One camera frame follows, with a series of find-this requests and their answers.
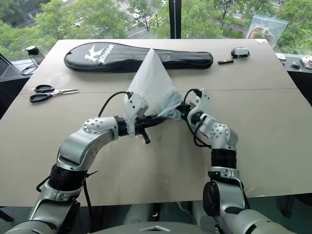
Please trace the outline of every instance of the cable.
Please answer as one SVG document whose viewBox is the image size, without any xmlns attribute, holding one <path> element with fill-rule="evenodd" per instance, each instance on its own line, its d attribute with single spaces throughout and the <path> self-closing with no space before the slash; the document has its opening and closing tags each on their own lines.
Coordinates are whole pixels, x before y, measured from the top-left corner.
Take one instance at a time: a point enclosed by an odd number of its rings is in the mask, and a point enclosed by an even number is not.
<svg viewBox="0 0 312 234">
<path fill-rule="evenodd" d="M 126 95 L 128 95 L 128 98 L 130 98 L 132 93 L 131 93 L 131 92 L 120 91 L 120 92 L 117 92 L 117 93 L 114 93 L 113 95 L 111 95 L 111 96 L 106 100 L 106 102 L 104 103 L 102 109 L 100 110 L 100 112 L 99 112 L 99 114 L 98 114 L 98 117 L 101 117 L 102 112 L 104 111 L 104 109 L 105 109 L 105 107 L 107 106 L 107 104 L 109 103 L 109 101 L 110 101 L 113 97 L 117 96 L 118 94 L 126 94 Z"/>
<path fill-rule="evenodd" d="M 183 105 L 185 105 L 187 95 L 188 95 L 191 91 L 194 91 L 194 93 L 196 93 L 197 96 L 201 97 L 201 91 L 200 91 L 199 89 L 190 89 L 189 91 L 187 91 L 186 95 L 184 96 Z M 192 135 L 193 135 L 193 139 L 194 139 L 195 145 L 198 146 L 198 147 L 208 147 L 209 149 L 211 149 L 211 145 L 206 144 L 204 141 L 202 141 L 201 139 L 199 139 L 199 138 L 196 136 L 196 134 L 193 132 L 193 130 L 192 130 L 192 128 L 191 128 L 191 126 L 190 126 L 190 124 L 189 124 L 189 122 L 188 122 L 187 119 L 186 119 L 186 124 L 187 124 L 187 126 L 188 126 L 190 132 L 191 132 Z"/>
<path fill-rule="evenodd" d="M 205 121 L 206 118 L 207 118 L 207 116 L 204 116 L 204 118 L 203 118 L 203 119 L 200 121 L 200 123 L 197 125 L 197 127 L 196 127 L 196 129 L 195 129 L 195 131 L 194 131 L 193 141 L 194 141 L 194 144 L 195 144 L 196 146 L 198 146 L 198 147 L 208 147 L 209 149 L 211 149 L 211 145 L 207 145 L 206 143 L 200 145 L 200 144 L 198 144 L 198 142 L 197 142 L 197 139 L 198 139 L 198 137 L 197 137 L 197 132 L 198 132 L 200 126 L 204 123 L 204 121 Z"/>
<path fill-rule="evenodd" d="M 50 178 L 50 176 L 48 176 L 46 179 L 44 179 L 39 185 L 37 185 L 36 190 L 41 193 L 41 189 L 40 187 Z"/>
<path fill-rule="evenodd" d="M 185 105 L 185 102 L 186 102 L 186 98 L 187 98 L 187 95 L 191 92 L 191 91 L 195 91 L 197 89 L 190 89 L 189 91 L 187 91 L 186 95 L 184 96 L 184 100 L 183 100 L 183 104 Z"/>
<path fill-rule="evenodd" d="M 33 72 L 38 68 L 37 62 L 36 62 L 31 56 L 29 56 L 29 59 L 33 62 L 33 64 L 30 65 L 30 66 L 28 66 L 28 67 L 26 67 L 25 69 L 23 69 L 23 70 L 20 72 L 20 74 L 21 74 L 22 76 L 32 75 Z M 31 72 L 29 72 L 29 73 L 25 73 L 28 69 L 31 69 L 31 68 L 34 68 L 34 69 L 33 69 Z"/>
<path fill-rule="evenodd" d="M 176 202 L 176 203 L 180 207 L 180 210 L 186 212 L 191 217 L 193 224 L 196 224 L 196 220 L 194 219 L 193 215 L 188 210 L 185 210 L 184 208 L 182 208 L 180 202 Z"/>
<path fill-rule="evenodd" d="M 89 193 L 88 193 L 88 189 L 87 189 L 87 183 L 85 180 L 83 182 L 83 191 L 84 191 L 84 195 L 86 197 L 87 204 L 88 204 L 88 210 L 89 210 L 89 215 L 90 215 L 90 233 L 92 233 L 94 231 L 94 227 L 93 227 L 94 216 L 93 216 L 91 201 L 90 201 L 90 197 L 89 197 Z"/>
</svg>

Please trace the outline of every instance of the scissors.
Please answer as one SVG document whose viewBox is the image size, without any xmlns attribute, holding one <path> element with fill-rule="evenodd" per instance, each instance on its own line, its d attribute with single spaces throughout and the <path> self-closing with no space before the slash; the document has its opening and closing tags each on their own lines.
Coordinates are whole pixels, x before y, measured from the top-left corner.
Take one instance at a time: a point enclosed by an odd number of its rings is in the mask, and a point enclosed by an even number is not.
<svg viewBox="0 0 312 234">
<path fill-rule="evenodd" d="M 36 94 L 31 95 L 29 97 L 29 101 L 31 103 L 46 101 L 50 99 L 51 97 L 53 97 L 53 95 L 57 95 L 57 94 L 72 94 L 72 93 L 79 92 L 78 89 L 58 90 L 58 89 L 55 89 L 53 86 L 47 85 L 47 84 L 38 85 L 34 89 L 34 91 L 36 92 Z"/>
</svg>

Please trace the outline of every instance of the road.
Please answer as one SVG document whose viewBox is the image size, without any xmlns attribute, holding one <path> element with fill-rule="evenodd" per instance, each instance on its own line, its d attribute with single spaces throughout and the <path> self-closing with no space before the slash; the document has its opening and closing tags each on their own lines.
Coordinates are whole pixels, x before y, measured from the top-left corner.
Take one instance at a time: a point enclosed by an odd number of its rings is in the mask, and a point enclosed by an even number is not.
<svg viewBox="0 0 312 234">
<path fill-rule="evenodd" d="M 127 38 L 149 38 L 149 39 L 156 39 L 157 37 L 152 32 L 147 32 L 145 27 L 138 26 L 137 18 L 139 18 L 139 15 L 135 13 L 137 9 L 134 9 L 134 11 L 131 11 L 131 6 L 127 1 L 119 1 L 119 0 L 113 0 L 114 6 L 117 7 L 118 11 L 121 11 L 125 14 L 127 14 L 131 21 L 134 23 L 131 25 L 131 29 L 127 30 Z M 146 18 L 147 22 L 149 23 L 150 20 L 152 20 L 154 16 L 148 16 Z"/>
<path fill-rule="evenodd" d="M 280 4 L 277 4 L 277 3 L 275 3 L 275 2 L 270 2 L 270 3 L 272 4 L 273 8 L 278 12 L 279 9 L 280 9 L 280 7 L 281 7 L 281 5 L 280 5 Z M 233 17 L 234 17 L 234 18 L 237 18 L 237 19 L 242 19 L 243 15 L 244 15 L 244 13 L 241 14 L 239 11 L 236 11 L 236 12 L 234 13 Z"/>
<path fill-rule="evenodd" d="M 78 0 L 62 0 L 62 1 L 63 1 L 63 6 L 69 6 Z"/>
</svg>

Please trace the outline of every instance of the black cable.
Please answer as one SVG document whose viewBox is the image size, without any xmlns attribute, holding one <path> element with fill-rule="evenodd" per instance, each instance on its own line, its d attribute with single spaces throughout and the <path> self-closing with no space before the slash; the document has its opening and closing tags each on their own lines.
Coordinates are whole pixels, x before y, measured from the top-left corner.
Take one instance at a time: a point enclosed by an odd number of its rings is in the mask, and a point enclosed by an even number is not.
<svg viewBox="0 0 312 234">
<path fill-rule="evenodd" d="M 99 114 L 98 114 L 98 117 L 101 117 L 102 112 L 104 111 L 104 109 L 105 109 L 105 107 L 107 106 L 107 104 L 109 103 L 109 101 L 110 101 L 113 97 L 115 97 L 116 95 L 118 95 L 118 94 L 127 94 L 128 97 L 131 95 L 130 92 L 125 92 L 125 91 L 120 91 L 120 92 L 114 93 L 113 95 L 111 95 L 111 96 L 106 100 L 106 102 L 104 103 L 102 109 L 100 110 L 100 112 L 99 112 Z"/>
<path fill-rule="evenodd" d="M 40 187 L 50 178 L 50 176 L 48 176 L 46 179 L 44 179 L 39 185 L 37 185 L 36 190 L 41 193 L 41 189 Z"/>
<path fill-rule="evenodd" d="M 28 67 L 26 67 L 25 69 L 23 69 L 23 70 L 20 72 L 20 74 L 21 74 L 22 76 L 31 75 L 31 74 L 38 68 L 37 62 L 36 62 L 32 57 L 30 57 L 30 56 L 29 56 L 29 59 L 33 62 L 33 64 L 32 64 L 32 65 L 29 65 Z M 33 69 L 31 72 L 29 72 L 29 73 L 25 73 L 28 69 L 31 69 L 31 68 L 34 68 L 34 69 Z"/>
<path fill-rule="evenodd" d="M 186 102 L 186 98 L 187 98 L 187 95 L 191 92 L 191 91 L 194 91 L 196 89 L 190 89 L 189 91 L 187 91 L 186 95 L 184 96 L 184 100 L 183 100 L 183 104 L 185 105 L 185 102 Z"/>
<path fill-rule="evenodd" d="M 183 104 L 184 104 L 184 105 L 185 105 L 185 102 L 186 102 L 187 95 L 188 95 L 191 91 L 194 91 L 194 92 L 196 93 L 196 95 L 198 95 L 198 94 L 201 92 L 199 89 L 190 89 L 189 91 L 187 91 L 186 95 L 184 96 L 184 100 L 183 100 Z M 186 119 L 186 124 L 187 124 L 187 126 L 188 126 L 190 132 L 191 132 L 192 135 L 193 135 L 193 139 L 194 139 L 195 145 L 198 146 L 198 147 L 208 147 L 209 149 L 211 149 L 211 145 L 206 144 L 204 141 L 202 141 L 201 139 L 199 139 L 199 138 L 196 136 L 196 134 L 193 132 L 193 130 L 192 130 L 192 128 L 191 128 L 191 126 L 190 126 L 190 124 L 189 124 L 189 122 L 188 122 L 187 119 Z"/>
<path fill-rule="evenodd" d="M 205 121 L 206 118 L 207 118 L 207 116 L 204 116 L 204 118 L 203 118 L 203 119 L 200 121 L 200 123 L 197 125 L 197 127 L 196 127 L 196 129 L 195 129 L 195 131 L 194 131 L 193 141 L 194 141 L 194 144 L 195 144 L 196 146 L 198 146 L 198 147 L 208 147 L 209 149 L 211 149 L 211 145 L 208 145 L 208 144 L 206 144 L 205 142 L 204 142 L 204 144 L 203 144 L 203 143 L 202 143 L 202 144 L 198 144 L 198 142 L 197 142 L 197 139 L 199 139 L 199 138 L 197 137 L 197 132 L 198 132 L 200 126 L 204 123 L 204 121 Z"/>
<path fill-rule="evenodd" d="M 89 193 L 87 189 L 87 183 L 85 180 L 83 182 L 83 191 L 84 191 L 84 195 L 86 197 L 87 204 L 88 204 L 88 210 L 89 210 L 89 215 L 90 215 L 90 233 L 92 233 L 94 231 L 94 227 L 93 227 L 94 216 L 93 216 L 91 201 L 90 201 L 90 197 L 89 197 Z"/>
<path fill-rule="evenodd" d="M 247 209 L 250 209 L 250 204 L 249 204 L 249 201 L 248 201 L 246 194 L 245 194 L 245 191 L 244 191 L 244 184 L 242 182 L 241 182 L 241 184 L 242 184 L 243 196 L 244 196 L 244 200 L 246 203 L 246 207 L 247 207 Z"/>
</svg>

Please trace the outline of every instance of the white logo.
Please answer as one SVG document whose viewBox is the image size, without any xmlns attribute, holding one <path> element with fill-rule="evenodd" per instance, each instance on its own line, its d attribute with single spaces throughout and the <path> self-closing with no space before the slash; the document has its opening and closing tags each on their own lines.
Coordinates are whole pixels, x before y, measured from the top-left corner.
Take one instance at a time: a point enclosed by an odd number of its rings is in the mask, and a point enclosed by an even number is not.
<svg viewBox="0 0 312 234">
<path fill-rule="evenodd" d="M 85 55 L 84 58 L 85 58 L 85 59 L 88 59 L 89 61 L 90 61 L 90 60 L 92 60 L 93 62 L 98 61 L 98 62 L 104 64 L 106 57 L 110 54 L 110 52 L 111 52 L 111 50 L 113 49 L 114 45 L 110 44 L 110 45 L 108 46 L 108 48 L 105 50 L 104 54 L 102 54 L 102 51 L 103 51 L 105 48 L 103 48 L 103 49 L 101 49 L 101 50 L 99 50 L 99 51 L 94 51 L 94 47 L 95 47 L 95 44 L 91 47 L 90 50 L 88 50 L 90 54 L 89 54 L 89 55 Z"/>
</svg>

